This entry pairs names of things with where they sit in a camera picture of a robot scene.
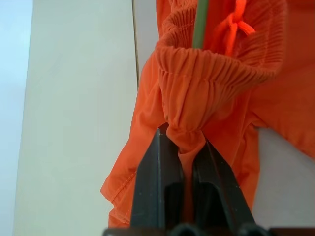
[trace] gathered fabric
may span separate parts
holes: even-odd
[[[192,162],[206,139],[232,167],[249,206],[259,176],[257,126],[275,129],[315,157],[315,126],[299,123],[315,116],[315,104],[299,107],[297,99],[305,92],[305,100],[315,100],[314,64],[299,81],[294,73],[276,76],[287,65],[286,2],[210,1],[204,48],[192,49],[196,4],[157,0],[160,40],[141,73],[129,139],[101,189],[114,204],[110,227],[128,227],[137,166],[165,122],[185,174],[186,221],[192,217]],[[299,91],[287,94],[292,86]],[[299,113],[287,117],[296,111],[289,106]]]

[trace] orange garment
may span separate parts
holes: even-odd
[[[250,206],[259,175],[255,126],[273,128],[315,157],[313,0],[290,0],[288,11],[284,0],[248,0],[242,18],[255,33],[238,30],[231,56],[224,55],[230,29],[221,40],[216,32],[235,1],[210,4],[211,33],[204,50],[196,50],[190,48],[196,1],[157,0],[160,40],[142,70],[129,140],[101,189],[114,204],[109,227],[129,225],[137,166],[165,122],[168,137],[179,146],[186,180],[206,137],[232,167]],[[287,13],[287,54],[272,79],[283,63]],[[185,211],[189,215],[191,207]]]

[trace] drawstring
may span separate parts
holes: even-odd
[[[246,0],[236,0],[234,12],[229,14],[228,17],[224,19],[214,29],[213,42],[210,47],[211,51],[214,51],[218,48],[219,44],[222,42],[224,33],[226,32],[228,28],[230,29],[227,36],[226,46],[225,46],[225,54],[227,56],[232,56],[238,28],[242,30],[247,36],[255,32],[255,30],[250,25],[248,25],[247,23],[243,21],[243,14],[245,11],[245,6],[246,6]]]

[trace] orange fabric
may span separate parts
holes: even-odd
[[[250,206],[259,175],[255,126],[275,129],[315,157],[315,32],[310,23],[315,5],[311,0],[288,1],[287,54],[282,72],[272,79],[284,59],[285,1],[247,1],[243,21],[255,33],[246,36],[238,30],[231,56],[223,55],[230,45],[229,28],[221,40],[215,36],[235,2],[210,2],[222,14],[212,15],[216,25],[206,34],[211,43],[196,50],[190,48],[196,1],[157,0],[160,40],[142,70],[129,140],[101,189],[114,204],[109,227],[129,225],[137,166],[165,122],[168,137],[180,148],[187,181],[206,137],[232,167]]]

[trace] light blue wall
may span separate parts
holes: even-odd
[[[0,236],[13,232],[32,0],[0,0]]]

